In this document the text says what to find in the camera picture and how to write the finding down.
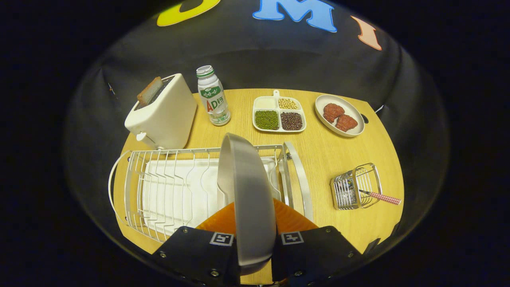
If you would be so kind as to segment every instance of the wooden table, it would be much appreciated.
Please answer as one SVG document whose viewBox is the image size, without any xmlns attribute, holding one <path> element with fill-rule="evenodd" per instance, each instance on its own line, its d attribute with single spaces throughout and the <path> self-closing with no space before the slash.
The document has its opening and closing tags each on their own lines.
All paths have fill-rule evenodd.
<svg viewBox="0 0 510 287">
<path fill-rule="evenodd" d="M 329 186 L 330 180 L 354 167 L 372 162 L 377 166 L 383 193 L 404 199 L 402 171 L 397 153 L 383 124 L 367 102 L 346 98 L 358 111 L 364 114 L 369 123 L 365 131 L 354 138 L 339 136 L 329 130 L 315 113 L 315 99 L 319 92 L 280 89 L 281 97 L 292 97 L 301 103 L 307 128 L 301 133 L 261 132 L 252 125 L 252 106 L 256 97 L 273 94 L 273 89 L 236 89 L 226 90 L 225 97 L 232 113 L 231 121 L 222 127 L 209 122 L 207 113 L 198 98 L 191 134 L 186 148 L 220 147 L 225 133 L 233 133 L 246 138 L 253 145 L 283 144 L 290 141 L 301 158 L 310 185 L 313 202 L 314 223 L 319 227 L 336 227 L 349 242 L 363 253 L 367 245 L 380 238 L 385 240 L 393 227 L 400 221 L 403 203 L 395 206 L 379 202 L 367 209 L 336 210 Z M 127 150 L 152 150 L 151 147 L 136 141 L 129 134 L 122 152 Z M 115 208 L 121 218 L 125 216 L 123 208 L 124 177 L 127 160 L 120 161 L 114 182 Z M 293 193 L 294 201 L 299 202 L 300 194 Z M 295 209 L 303 214 L 302 206 Z M 143 250 L 154 253 L 161 243 L 152 240 L 117 219 L 122 234 Z M 243 284 L 272 283 L 270 263 L 257 273 L 242 276 Z"/>
</svg>

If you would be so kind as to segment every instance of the toaster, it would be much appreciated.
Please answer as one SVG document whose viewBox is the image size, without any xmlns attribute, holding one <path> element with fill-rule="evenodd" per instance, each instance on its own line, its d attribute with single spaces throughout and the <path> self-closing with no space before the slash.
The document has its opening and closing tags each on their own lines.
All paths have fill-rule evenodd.
<svg viewBox="0 0 510 287">
<path fill-rule="evenodd" d="M 136 102 L 124 126 L 138 141 L 155 149 L 182 149 L 188 141 L 197 103 L 182 74 L 161 81 L 163 84 L 148 95 L 146 103 Z"/>
</svg>

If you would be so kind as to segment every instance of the blue letter m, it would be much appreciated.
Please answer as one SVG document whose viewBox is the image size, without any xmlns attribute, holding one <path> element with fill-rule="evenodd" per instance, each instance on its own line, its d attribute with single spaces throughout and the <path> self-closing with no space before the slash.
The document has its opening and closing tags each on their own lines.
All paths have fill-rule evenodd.
<svg viewBox="0 0 510 287">
<path fill-rule="evenodd" d="M 312 16 L 307 19 L 310 26 L 336 32 L 333 26 L 331 10 L 333 7 L 319 0 L 260 0 L 260 10 L 253 14 L 255 19 L 283 20 L 285 15 L 278 12 L 278 4 L 287 12 L 294 22 L 301 21 L 309 12 Z"/>
</svg>

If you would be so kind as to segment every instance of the bottle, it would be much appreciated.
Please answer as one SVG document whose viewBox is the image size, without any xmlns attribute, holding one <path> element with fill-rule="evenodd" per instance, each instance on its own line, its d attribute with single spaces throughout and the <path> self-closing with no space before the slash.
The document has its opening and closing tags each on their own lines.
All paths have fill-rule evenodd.
<svg viewBox="0 0 510 287">
<path fill-rule="evenodd" d="M 226 103 L 223 85 L 214 74 L 212 66 L 202 66 L 196 70 L 198 94 L 209 114 L 209 120 L 215 126 L 223 126 L 230 121 L 230 111 Z"/>
</svg>

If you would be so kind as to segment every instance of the metal dish rack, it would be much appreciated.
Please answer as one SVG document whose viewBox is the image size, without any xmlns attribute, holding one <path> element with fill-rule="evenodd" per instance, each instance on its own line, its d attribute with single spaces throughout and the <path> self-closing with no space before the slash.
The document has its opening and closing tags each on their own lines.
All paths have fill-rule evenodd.
<svg viewBox="0 0 510 287">
<path fill-rule="evenodd" d="M 368 208 L 379 201 L 360 191 L 383 194 L 379 172 L 373 163 L 362 164 L 331 180 L 331 193 L 336 209 Z"/>
<path fill-rule="evenodd" d="M 299 156 L 291 143 L 254 146 L 266 169 L 274 198 L 294 208 L 288 162 L 294 162 L 304 215 L 313 221 L 312 199 Z M 196 227 L 226 205 L 217 183 L 221 148 L 127 151 L 109 179 L 110 203 L 117 217 L 136 231 L 165 242 L 179 227 Z M 111 186 L 118 162 L 128 157 L 123 219 L 115 210 Z M 282 187 L 279 187 L 278 174 Z"/>
</svg>

